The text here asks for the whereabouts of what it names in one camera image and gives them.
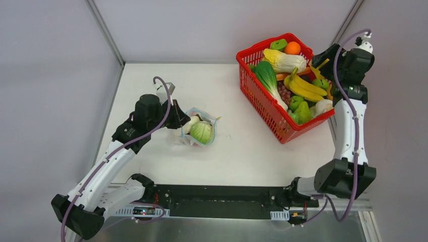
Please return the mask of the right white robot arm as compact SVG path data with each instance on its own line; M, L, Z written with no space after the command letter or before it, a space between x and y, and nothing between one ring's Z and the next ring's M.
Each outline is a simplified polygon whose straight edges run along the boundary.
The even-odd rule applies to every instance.
M377 171L368 165L365 153L363 123L368 91L361 83L374 64L372 52L368 41L350 50L335 43L312 57L312 67L332 82L329 93L335 111L331 121L335 153L313 177L296 177L285 188L290 205L298 207L316 194L355 200L376 178Z

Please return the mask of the pale green toy cabbage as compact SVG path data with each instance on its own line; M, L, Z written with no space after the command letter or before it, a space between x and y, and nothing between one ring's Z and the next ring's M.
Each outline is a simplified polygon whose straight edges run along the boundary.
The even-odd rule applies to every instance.
M190 136L205 145L211 141L212 131L213 127L209 122L199 121L191 128Z

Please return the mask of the green toy pear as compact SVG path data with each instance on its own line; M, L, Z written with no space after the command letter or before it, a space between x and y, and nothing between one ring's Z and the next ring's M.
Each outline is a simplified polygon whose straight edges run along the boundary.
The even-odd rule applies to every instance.
M295 122L298 125L303 125L312 119L312 113L306 101L299 104L297 109L294 111Z

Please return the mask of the white toy radish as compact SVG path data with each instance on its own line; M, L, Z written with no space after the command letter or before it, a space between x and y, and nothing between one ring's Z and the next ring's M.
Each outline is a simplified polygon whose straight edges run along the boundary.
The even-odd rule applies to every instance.
M197 122L200 121L200 117L198 115L193 115L190 117L190 121L187 122L183 127L182 127L182 134L186 135L188 133L190 133L191 128L193 127L194 124L196 124Z

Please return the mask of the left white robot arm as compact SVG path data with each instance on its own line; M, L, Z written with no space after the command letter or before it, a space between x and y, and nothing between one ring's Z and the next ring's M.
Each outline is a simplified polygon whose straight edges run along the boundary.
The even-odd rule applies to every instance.
M105 220L127 204L139 201L148 204L154 199L154 181L135 173L121 187L106 194L110 183L150 141L151 134L161 128L180 129L191 118L177 101L161 102L154 94L144 94L129 117L117 127L104 155L90 172L67 195L57 194L52 208L61 222L61 241L66 241L66 229L82 239L91 239Z

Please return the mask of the yellow toy bell pepper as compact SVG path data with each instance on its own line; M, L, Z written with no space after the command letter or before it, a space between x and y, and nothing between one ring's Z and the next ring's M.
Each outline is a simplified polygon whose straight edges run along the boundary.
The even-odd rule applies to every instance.
M327 78L325 78L322 74L320 69L327 64L330 61L329 58L325 59L321 64L319 64L316 68L312 65L312 60L309 61L309 67L311 69L311 71L315 74L317 79L323 79L323 80L327 80Z

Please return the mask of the clear zip top bag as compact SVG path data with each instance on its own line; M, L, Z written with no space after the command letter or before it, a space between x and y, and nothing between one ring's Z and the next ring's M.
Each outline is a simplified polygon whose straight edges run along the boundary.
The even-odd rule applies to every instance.
M217 123L221 117L215 117L195 107L188 110L186 114L190 117L190 122L173 131L172 141L186 146L211 145L216 138Z

